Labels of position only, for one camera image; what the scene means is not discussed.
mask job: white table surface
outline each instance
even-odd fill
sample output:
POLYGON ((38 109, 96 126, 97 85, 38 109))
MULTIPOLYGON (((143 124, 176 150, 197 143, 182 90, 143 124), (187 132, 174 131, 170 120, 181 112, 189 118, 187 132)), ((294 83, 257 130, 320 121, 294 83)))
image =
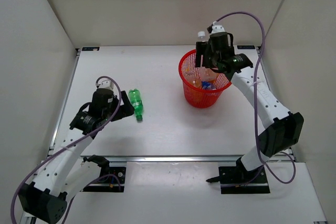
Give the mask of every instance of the white table surface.
MULTIPOLYGON (((244 155, 254 145, 253 108, 231 85, 210 108, 189 105, 178 65, 194 46, 100 47, 82 51, 61 121, 56 145, 64 139, 79 107, 91 101, 95 81, 108 75, 122 90, 137 88, 144 104, 143 122, 134 116, 110 123, 83 155, 244 155)), ((245 53, 252 62, 256 50, 245 53)), ((259 77, 264 80, 260 66, 259 77)), ((263 127, 259 120, 261 132, 263 127)))
MULTIPOLYGON (((271 163, 284 180, 290 163, 271 163)), ((221 195, 218 164, 127 163, 123 193, 78 193, 66 223, 117 224, 313 224, 326 221, 305 163, 293 183, 283 185, 268 171, 270 194, 221 195)))

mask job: robotic arm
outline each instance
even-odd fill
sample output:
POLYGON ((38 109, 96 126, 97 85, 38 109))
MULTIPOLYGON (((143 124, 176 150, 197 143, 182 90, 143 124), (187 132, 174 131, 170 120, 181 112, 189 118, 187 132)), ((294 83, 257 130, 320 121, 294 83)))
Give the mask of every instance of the robotic arm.
MULTIPOLYGON (((123 105, 119 107, 112 121, 131 116, 134 108, 125 91, 121 92, 123 105)), ((92 102, 84 104, 70 123, 70 130, 62 145, 87 135, 104 124, 118 107, 119 100, 113 93, 113 83, 105 80, 94 92, 92 102)), ((109 161, 104 157, 92 156, 73 173, 78 157, 93 141, 96 135, 90 135, 78 144, 52 159, 28 185, 24 184, 19 191, 19 199, 24 211, 47 223, 57 223, 65 213, 68 202, 91 181, 107 174, 109 161)))
MULTIPOLYGON (((210 68, 223 73, 236 86, 249 103, 254 106, 254 67, 245 54, 236 55, 233 35, 225 32, 221 25, 213 23, 208 28, 208 41, 196 43, 196 67, 210 68)), ((267 162, 273 155, 295 145, 303 125, 300 113, 292 114, 283 106, 262 83, 257 83, 258 115, 265 130, 258 136, 260 156, 267 162)), ((236 177, 248 182, 263 165, 257 147, 239 158, 236 162, 236 177)), ((208 179, 210 183, 220 181, 221 177, 208 179)))

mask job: red wastebasket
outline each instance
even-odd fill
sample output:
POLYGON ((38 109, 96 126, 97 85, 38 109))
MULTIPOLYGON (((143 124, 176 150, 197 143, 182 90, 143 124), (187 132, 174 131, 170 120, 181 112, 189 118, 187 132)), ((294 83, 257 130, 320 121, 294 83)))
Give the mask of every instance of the red wastebasket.
POLYGON ((186 53, 178 64, 178 72, 183 81, 184 96, 188 103, 196 108, 207 108, 213 105, 224 89, 230 87, 231 82, 221 73, 214 85, 216 90, 204 90, 192 86, 184 78, 183 73, 192 71, 197 77, 200 75, 199 68, 195 68, 196 50, 186 53))

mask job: purple cable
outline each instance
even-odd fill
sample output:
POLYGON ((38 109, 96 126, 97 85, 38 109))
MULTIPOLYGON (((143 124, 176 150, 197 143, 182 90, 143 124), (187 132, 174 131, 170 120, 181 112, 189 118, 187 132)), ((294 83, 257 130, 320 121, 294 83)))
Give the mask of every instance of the purple cable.
POLYGON ((255 132, 255 138, 256 138, 256 146, 257 146, 258 157, 259 157, 260 162, 267 167, 267 169, 274 176, 274 178, 276 178, 279 182, 281 182, 283 184, 289 184, 289 183, 291 183, 294 180, 295 175, 296 175, 296 167, 295 167, 294 160, 287 153, 282 152, 282 153, 284 153, 285 155, 287 155, 290 158, 290 160, 293 163, 293 167, 294 167, 294 172, 293 172, 292 178, 289 181, 285 182, 285 181, 282 181, 278 176, 275 175, 275 173, 270 169, 270 167, 268 166, 268 164, 266 162, 264 162, 264 160, 262 159, 261 154, 260 154, 260 144, 259 144, 259 139, 258 139, 257 73, 258 73, 258 68, 259 68, 260 62, 261 62, 261 58, 264 55, 264 51, 265 51, 265 40, 266 40, 265 29, 264 29, 264 26, 262 25, 261 20, 257 16, 255 16, 252 13, 243 12, 243 11, 228 13, 228 14, 220 17, 216 21, 219 22, 223 18, 226 18, 226 17, 234 15, 234 14, 244 14, 244 15, 248 15, 248 16, 252 17, 253 19, 256 20, 256 22, 258 22, 258 24, 260 26, 260 29, 261 29, 262 42, 261 42, 261 48, 260 48, 260 56, 258 57, 256 66, 255 66, 255 69, 254 69, 254 76, 253 76, 253 87, 254 87, 254 132, 255 132))
MULTIPOLYGON (((97 179, 91 181, 90 183, 88 183, 87 186, 89 186, 89 185, 91 185, 91 184, 93 184, 93 183, 96 183, 96 182, 100 181, 102 178, 105 178, 105 177, 106 177, 106 178, 108 178, 108 177, 113 177, 113 178, 115 178, 116 181, 117 181, 117 183, 118 183, 118 185, 119 185, 119 191, 121 191, 120 181, 119 181, 118 177, 117 177, 116 175, 114 175, 114 174, 106 174, 106 175, 103 175, 103 176, 101 176, 101 177, 99 177, 99 178, 97 178, 97 179)), ((71 199, 71 201, 69 202, 68 209, 67 209, 67 211, 66 211, 66 213, 65 213, 65 215, 64 215, 64 219, 63 219, 63 221, 62 221, 62 224, 64 224, 64 223, 66 222, 67 218, 68 218, 68 215, 69 215, 69 212, 70 212, 70 207, 71 207, 71 205, 72 205, 72 202, 73 202, 74 198, 75 198, 75 196, 74 196, 74 197, 71 199)))
POLYGON ((74 146, 75 144, 78 144, 79 142, 83 141, 84 139, 86 139, 88 136, 92 136, 92 135, 96 135, 99 131, 101 131, 109 122, 111 122, 111 120, 114 118, 115 114, 117 113, 119 107, 120 107, 120 104, 121 104, 121 90, 120 90, 120 87, 119 85, 116 83, 116 81, 114 81, 111 77, 108 77, 108 76, 101 76, 99 77, 97 80, 96 80, 96 83, 98 83, 99 80, 101 79, 109 79, 110 81, 112 81, 114 83, 114 85, 117 87, 118 89, 118 93, 119 93, 119 102, 118 102, 118 105, 116 107, 116 110, 113 112, 113 114, 110 116, 110 118, 104 122, 103 125, 101 125, 99 128, 95 129, 94 131, 91 131, 89 134, 81 137, 80 139, 74 141, 73 143, 69 144, 66 146, 66 148, 62 148, 60 149, 58 152, 52 154, 52 156, 46 158, 42 163, 40 163, 39 165, 37 165, 23 180, 22 182, 19 184, 19 186, 17 187, 15 193, 14 193, 14 196, 13 196, 13 199, 12 199, 12 203, 11 203, 11 213, 10 213, 10 218, 12 220, 12 223, 13 224, 17 224, 16 220, 15 220, 15 213, 14 213, 14 210, 15 210, 15 201, 16 201, 16 197, 18 196, 19 194, 19 191, 21 189, 21 187, 24 185, 24 183, 36 172, 38 171, 42 166, 44 166, 45 164, 47 164, 50 160, 52 160, 53 158, 57 157, 58 155, 60 155, 61 153, 63 153, 64 151, 66 151, 68 148, 74 146))

